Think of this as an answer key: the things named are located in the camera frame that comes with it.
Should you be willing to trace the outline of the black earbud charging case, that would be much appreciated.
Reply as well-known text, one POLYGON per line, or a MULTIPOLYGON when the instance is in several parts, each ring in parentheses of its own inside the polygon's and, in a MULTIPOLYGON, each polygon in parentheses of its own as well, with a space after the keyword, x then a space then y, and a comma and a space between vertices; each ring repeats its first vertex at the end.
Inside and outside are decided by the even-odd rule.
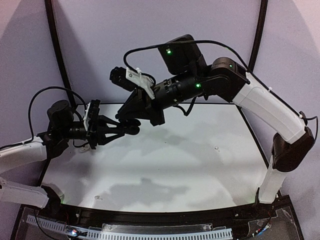
POLYGON ((138 119, 125 119, 121 122, 125 134, 137 135, 140 132, 141 122, 138 119))

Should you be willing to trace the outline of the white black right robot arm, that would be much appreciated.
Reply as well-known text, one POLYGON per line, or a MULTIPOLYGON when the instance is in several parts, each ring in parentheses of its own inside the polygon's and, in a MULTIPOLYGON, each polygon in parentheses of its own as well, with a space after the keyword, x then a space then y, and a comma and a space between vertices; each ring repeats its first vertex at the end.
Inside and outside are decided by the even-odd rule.
POLYGON ((268 88, 243 59, 219 57, 207 64, 199 48, 201 40, 185 34, 157 44, 171 78, 155 78, 128 63, 110 72, 113 84, 130 92, 118 110, 120 122, 148 120, 153 126, 165 123, 164 110, 180 108, 182 102, 198 97, 218 96, 244 108, 275 130, 270 163, 255 201, 272 204, 288 173, 295 170, 314 146, 317 134, 308 127, 309 119, 295 111, 268 88))

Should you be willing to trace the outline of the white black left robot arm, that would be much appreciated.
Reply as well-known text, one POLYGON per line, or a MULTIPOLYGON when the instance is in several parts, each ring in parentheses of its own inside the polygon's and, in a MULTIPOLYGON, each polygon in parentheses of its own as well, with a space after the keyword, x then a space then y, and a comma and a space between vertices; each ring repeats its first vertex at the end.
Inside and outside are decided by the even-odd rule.
MULTIPOLYGON (((76 112, 67 100, 55 102, 48 110, 50 129, 38 134, 33 140, 6 147, 0 152, 0 172, 21 167, 34 162, 51 160, 60 156, 68 147, 70 140, 87 141, 91 149, 106 145, 123 137, 126 127, 100 115, 100 101, 92 100, 84 111, 84 116, 74 120, 76 112)), ((4 178, 0 179, 0 200, 40 209, 58 208, 60 197, 49 186, 30 186, 4 178)))

